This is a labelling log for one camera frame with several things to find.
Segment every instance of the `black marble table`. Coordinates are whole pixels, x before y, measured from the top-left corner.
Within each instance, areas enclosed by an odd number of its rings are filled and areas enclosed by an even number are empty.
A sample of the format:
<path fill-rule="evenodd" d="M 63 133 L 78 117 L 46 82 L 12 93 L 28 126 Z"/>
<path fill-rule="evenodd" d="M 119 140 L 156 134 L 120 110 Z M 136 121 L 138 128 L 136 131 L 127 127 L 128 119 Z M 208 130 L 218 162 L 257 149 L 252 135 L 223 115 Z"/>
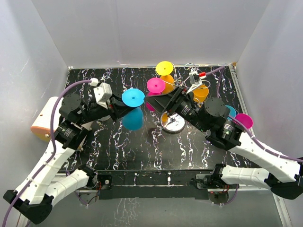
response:
<path fill-rule="evenodd" d="M 185 79 L 188 70 L 177 67 L 178 77 Z M 200 67 L 201 71 L 211 71 L 214 67 Z M 155 68 L 79 69 L 70 70 L 66 85 L 92 77 L 109 83 L 112 90 L 122 93 L 131 87 L 148 93 L 146 83 L 158 76 Z M 216 82 L 219 72 L 207 76 L 211 83 L 210 96 L 216 96 Z M 71 92 L 77 93 L 88 102 L 92 98 L 93 87 L 78 86 Z M 226 105 L 233 106 L 242 113 L 235 84 L 228 67 L 220 85 L 220 96 Z M 205 139 L 205 134 L 189 123 L 179 134 L 168 134 L 162 130 L 157 112 L 141 106 L 144 125 L 137 131 L 130 131 L 122 125 L 122 120 L 111 119 L 92 124 L 84 150 L 75 152 L 61 170 L 74 170 L 81 164 L 88 164 L 96 170 L 178 170 L 213 169 L 217 163 L 237 167 L 257 167 L 254 163 L 234 153 L 218 149 Z"/>

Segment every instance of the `white wall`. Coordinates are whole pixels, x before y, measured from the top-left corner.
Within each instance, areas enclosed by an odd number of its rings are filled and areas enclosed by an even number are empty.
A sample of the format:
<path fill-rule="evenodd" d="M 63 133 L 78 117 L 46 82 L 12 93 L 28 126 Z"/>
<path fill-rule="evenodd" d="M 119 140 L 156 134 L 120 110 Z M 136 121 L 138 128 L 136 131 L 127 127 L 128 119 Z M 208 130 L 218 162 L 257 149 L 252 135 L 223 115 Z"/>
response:
<path fill-rule="evenodd" d="M 68 66 L 238 61 L 269 0 L 32 0 Z"/>
<path fill-rule="evenodd" d="M 1 197 L 15 189 L 46 143 L 30 131 L 49 97 L 64 87 L 67 66 L 30 0 L 0 0 Z M 9 204 L 0 199 L 0 220 Z M 16 226 L 13 210 L 8 227 Z"/>
<path fill-rule="evenodd" d="M 272 0 L 237 64 L 256 136 L 292 157 L 303 157 L 302 24 L 302 0 Z M 301 227 L 303 195 L 285 203 Z"/>

